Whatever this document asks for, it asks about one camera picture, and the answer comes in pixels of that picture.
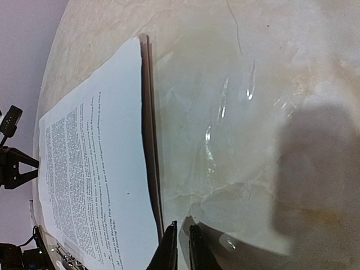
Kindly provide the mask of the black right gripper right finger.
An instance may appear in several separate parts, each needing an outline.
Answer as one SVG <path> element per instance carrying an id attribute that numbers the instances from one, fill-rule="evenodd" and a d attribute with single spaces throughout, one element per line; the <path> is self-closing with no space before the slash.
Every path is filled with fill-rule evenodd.
<path id="1" fill-rule="evenodd" d="M 189 230 L 190 268 L 192 270 L 222 270 L 206 243 L 198 225 Z"/>

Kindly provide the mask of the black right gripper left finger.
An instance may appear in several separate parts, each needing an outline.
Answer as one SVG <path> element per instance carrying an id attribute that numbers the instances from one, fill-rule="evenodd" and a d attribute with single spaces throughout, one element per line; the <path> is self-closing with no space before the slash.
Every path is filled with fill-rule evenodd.
<path id="1" fill-rule="evenodd" d="M 177 221 L 174 220 L 166 228 L 163 238 L 157 247 L 147 270 L 177 270 Z"/>

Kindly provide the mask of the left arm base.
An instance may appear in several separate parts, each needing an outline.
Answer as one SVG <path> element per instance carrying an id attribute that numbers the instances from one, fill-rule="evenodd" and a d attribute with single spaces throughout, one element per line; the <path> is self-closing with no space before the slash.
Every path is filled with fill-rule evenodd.
<path id="1" fill-rule="evenodd" d="M 1 243 L 1 269 L 56 269 L 38 226 L 33 227 L 32 236 L 22 245 Z"/>

